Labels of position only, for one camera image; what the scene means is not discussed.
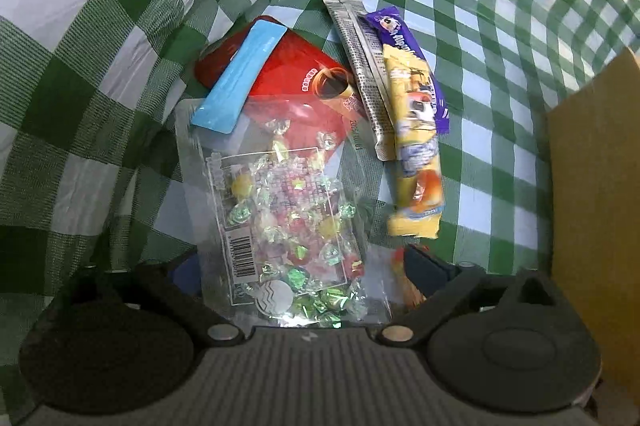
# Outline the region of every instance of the barcode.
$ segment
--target barcode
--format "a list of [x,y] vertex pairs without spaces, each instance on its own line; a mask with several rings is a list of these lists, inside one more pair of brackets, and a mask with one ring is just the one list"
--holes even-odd
[[258,281],[249,228],[227,231],[226,242],[234,283]]

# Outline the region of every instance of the purple wrapper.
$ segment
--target purple wrapper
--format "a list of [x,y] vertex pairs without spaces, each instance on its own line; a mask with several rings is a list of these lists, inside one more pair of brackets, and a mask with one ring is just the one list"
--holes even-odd
[[[425,60],[420,45],[415,40],[409,28],[404,24],[398,8],[391,5],[376,12],[365,15],[365,19],[377,32],[383,44],[391,45],[404,51],[409,51]],[[449,109],[440,85],[431,72],[431,107],[434,113],[436,130],[438,133],[449,133]]]

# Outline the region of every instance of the silver screw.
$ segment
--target silver screw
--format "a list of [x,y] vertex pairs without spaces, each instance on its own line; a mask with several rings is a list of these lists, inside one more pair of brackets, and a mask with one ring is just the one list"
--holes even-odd
[[409,327],[391,325],[382,330],[382,335],[394,343],[403,343],[409,341],[414,336],[414,332]]
[[230,341],[238,336],[240,330],[237,327],[228,323],[220,323],[212,325],[207,330],[207,334],[212,340],[216,341]]

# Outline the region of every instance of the blue stick packet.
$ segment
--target blue stick packet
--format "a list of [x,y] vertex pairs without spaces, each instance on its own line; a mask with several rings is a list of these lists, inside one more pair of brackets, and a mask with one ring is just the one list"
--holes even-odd
[[[420,50],[420,45],[416,41],[411,31],[404,23],[400,16],[398,8],[391,5],[384,7],[376,12],[370,12],[364,17],[369,25],[371,25],[383,44],[391,45],[403,51],[409,51],[423,61],[427,61]],[[447,101],[440,89],[440,85],[436,81],[431,67],[430,72],[430,90],[431,90],[431,108],[436,123],[436,131],[438,133],[449,133],[449,109]]]
[[284,25],[258,20],[194,112],[191,123],[214,132],[231,133],[258,73],[286,31]]

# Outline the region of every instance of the round black disc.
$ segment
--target round black disc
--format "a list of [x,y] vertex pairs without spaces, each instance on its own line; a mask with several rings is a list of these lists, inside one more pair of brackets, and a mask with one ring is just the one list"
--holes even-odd
[[20,371],[46,404],[81,414],[113,414],[167,395],[184,379],[193,343],[175,322],[123,304],[89,302],[33,329]]
[[436,330],[426,353],[451,391],[497,411],[541,413],[570,406],[600,371],[589,333],[542,305],[454,318]]

